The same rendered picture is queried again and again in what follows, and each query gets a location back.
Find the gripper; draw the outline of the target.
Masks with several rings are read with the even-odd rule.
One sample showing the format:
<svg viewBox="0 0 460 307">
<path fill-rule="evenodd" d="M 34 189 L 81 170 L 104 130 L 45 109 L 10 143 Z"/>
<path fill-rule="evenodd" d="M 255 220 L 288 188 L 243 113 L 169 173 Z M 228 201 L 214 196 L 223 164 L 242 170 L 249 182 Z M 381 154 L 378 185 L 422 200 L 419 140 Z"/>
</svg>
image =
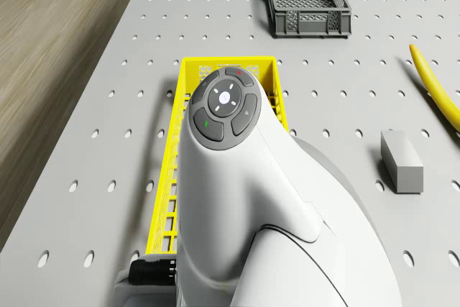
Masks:
<svg viewBox="0 0 460 307">
<path fill-rule="evenodd" d="M 114 307 L 176 307 L 176 255 L 139 257 L 116 276 Z"/>
</svg>

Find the yellow basket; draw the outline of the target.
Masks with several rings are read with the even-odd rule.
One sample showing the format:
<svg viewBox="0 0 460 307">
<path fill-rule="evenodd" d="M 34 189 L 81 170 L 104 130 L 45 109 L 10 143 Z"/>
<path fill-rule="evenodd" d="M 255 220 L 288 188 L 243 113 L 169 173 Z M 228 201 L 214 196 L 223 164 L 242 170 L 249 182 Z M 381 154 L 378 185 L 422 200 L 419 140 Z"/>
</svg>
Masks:
<svg viewBox="0 0 460 307">
<path fill-rule="evenodd" d="M 178 174 L 178 144 L 182 120 L 191 94 L 212 71 L 226 66 L 248 70 L 262 84 L 278 120 L 289 130 L 282 99 L 277 61 L 272 56 L 183 58 L 167 131 L 165 152 L 157 184 L 155 204 L 145 253 L 175 254 L 178 222 L 175 187 Z"/>
</svg>

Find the grey cube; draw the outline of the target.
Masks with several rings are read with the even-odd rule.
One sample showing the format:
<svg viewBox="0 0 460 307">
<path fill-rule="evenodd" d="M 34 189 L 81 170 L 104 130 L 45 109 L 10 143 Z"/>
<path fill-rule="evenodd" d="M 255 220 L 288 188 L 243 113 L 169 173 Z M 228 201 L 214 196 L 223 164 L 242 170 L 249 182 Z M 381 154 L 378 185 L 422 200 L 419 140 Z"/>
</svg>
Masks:
<svg viewBox="0 0 460 307">
<path fill-rule="evenodd" d="M 381 131 L 381 156 L 397 193 L 423 192 L 423 163 L 402 131 Z"/>
</svg>

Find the dark grey basket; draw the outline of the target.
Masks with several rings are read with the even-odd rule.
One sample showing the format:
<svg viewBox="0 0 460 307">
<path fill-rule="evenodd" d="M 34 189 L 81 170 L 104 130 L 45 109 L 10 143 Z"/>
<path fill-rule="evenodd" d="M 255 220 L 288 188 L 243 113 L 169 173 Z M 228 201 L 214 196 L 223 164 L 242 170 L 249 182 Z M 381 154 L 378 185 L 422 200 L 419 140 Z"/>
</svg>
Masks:
<svg viewBox="0 0 460 307">
<path fill-rule="evenodd" d="M 268 0 L 276 37 L 347 37 L 347 0 Z"/>
</svg>

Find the banana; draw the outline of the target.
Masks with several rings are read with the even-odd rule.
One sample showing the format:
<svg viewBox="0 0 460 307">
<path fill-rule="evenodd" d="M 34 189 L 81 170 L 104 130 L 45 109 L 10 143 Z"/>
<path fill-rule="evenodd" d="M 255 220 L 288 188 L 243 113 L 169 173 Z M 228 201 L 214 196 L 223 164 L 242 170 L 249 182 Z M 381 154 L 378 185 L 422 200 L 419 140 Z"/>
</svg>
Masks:
<svg viewBox="0 0 460 307">
<path fill-rule="evenodd" d="M 423 85 L 451 126 L 460 133 L 460 109 L 444 90 L 420 50 L 414 44 L 410 44 L 409 48 L 415 68 Z"/>
</svg>

